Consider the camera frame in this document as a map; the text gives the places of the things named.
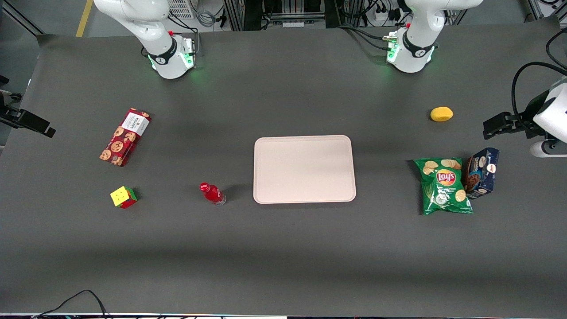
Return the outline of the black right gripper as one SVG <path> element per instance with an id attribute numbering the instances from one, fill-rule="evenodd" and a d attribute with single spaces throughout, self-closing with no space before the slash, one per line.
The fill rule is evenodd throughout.
<path id="1" fill-rule="evenodd" d="M 48 121 L 26 110 L 19 111 L 11 105 L 0 106 L 0 121 L 12 128 L 22 128 L 38 131 L 41 135 L 52 138 L 56 129 Z"/>

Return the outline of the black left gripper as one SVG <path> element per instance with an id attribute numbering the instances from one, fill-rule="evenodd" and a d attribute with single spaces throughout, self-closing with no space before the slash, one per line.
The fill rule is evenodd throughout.
<path id="1" fill-rule="evenodd" d="M 491 139 L 494 135 L 503 133 L 516 133 L 517 128 L 522 127 L 526 131 L 527 139 L 535 136 L 545 136 L 545 130 L 535 123 L 533 117 L 544 107 L 549 90 L 537 95 L 529 101 L 526 109 L 520 112 L 518 117 L 519 124 L 516 125 L 517 117 L 509 112 L 502 112 L 483 122 L 484 140 Z"/>

